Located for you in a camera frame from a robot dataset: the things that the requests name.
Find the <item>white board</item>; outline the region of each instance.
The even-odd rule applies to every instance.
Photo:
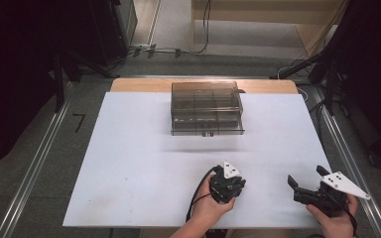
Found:
[[[171,135],[171,94],[106,94],[63,226],[179,227],[203,175],[224,161],[247,180],[215,228],[312,228],[291,175],[317,190],[330,171],[298,94],[241,94],[244,135]]]

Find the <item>transparent storage box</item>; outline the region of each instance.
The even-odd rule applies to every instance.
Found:
[[[172,83],[172,135],[242,135],[236,82]]]

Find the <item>forearm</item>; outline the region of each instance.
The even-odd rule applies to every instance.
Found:
[[[171,238],[200,238],[211,227],[211,224],[197,219],[190,219]]]

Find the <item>person's left hand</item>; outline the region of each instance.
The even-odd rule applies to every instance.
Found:
[[[203,182],[199,192],[197,193],[196,199],[210,194],[209,180],[212,177],[213,175],[207,177]],[[203,197],[194,204],[190,219],[197,219],[211,227],[219,220],[219,218],[221,218],[223,214],[233,208],[235,200],[236,197],[233,197],[228,203],[219,204],[211,197],[211,195]]]

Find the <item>human hand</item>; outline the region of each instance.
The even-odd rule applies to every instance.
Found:
[[[208,176],[203,182],[197,193],[197,198],[210,194],[209,181],[212,177],[213,175]],[[197,219],[211,227],[223,214],[233,208],[235,200],[236,198],[233,197],[228,203],[219,204],[211,197],[211,195],[203,197],[194,204],[190,219]]]
[[[357,199],[347,195],[348,211],[354,216],[357,211]],[[354,228],[348,214],[344,211],[336,217],[329,218],[314,205],[308,205],[307,210],[317,219],[322,227],[322,232],[326,238],[352,238]]]

